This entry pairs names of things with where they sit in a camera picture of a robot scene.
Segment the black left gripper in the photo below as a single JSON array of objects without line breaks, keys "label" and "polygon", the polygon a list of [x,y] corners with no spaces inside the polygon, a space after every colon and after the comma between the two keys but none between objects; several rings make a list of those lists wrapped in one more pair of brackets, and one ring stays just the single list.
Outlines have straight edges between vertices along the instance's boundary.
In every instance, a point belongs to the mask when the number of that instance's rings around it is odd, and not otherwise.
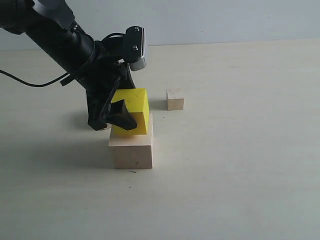
[{"label": "black left gripper", "polygon": [[119,63],[108,56],[100,41],[94,43],[95,56],[77,82],[85,88],[88,111],[87,124],[98,131],[112,124],[126,131],[137,127],[135,118],[128,112],[125,100],[112,102],[118,89],[135,89],[129,64]]}]

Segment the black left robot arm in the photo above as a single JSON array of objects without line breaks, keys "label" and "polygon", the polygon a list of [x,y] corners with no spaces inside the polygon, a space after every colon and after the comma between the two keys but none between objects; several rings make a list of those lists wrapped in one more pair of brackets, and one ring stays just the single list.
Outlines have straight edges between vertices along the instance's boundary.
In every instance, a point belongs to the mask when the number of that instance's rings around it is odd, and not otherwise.
[{"label": "black left robot arm", "polygon": [[65,71],[58,78],[61,85],[76,81],[85,89],[91,128],[137,127],[125,101],[114,102],[113,97],[117,90],[133,89],[131,72],[146,66],[143,27],[131,26],[125,33],[94,40],[64,0],[3,0],[0,26],[15,35],[26,34],[61,66]]}]

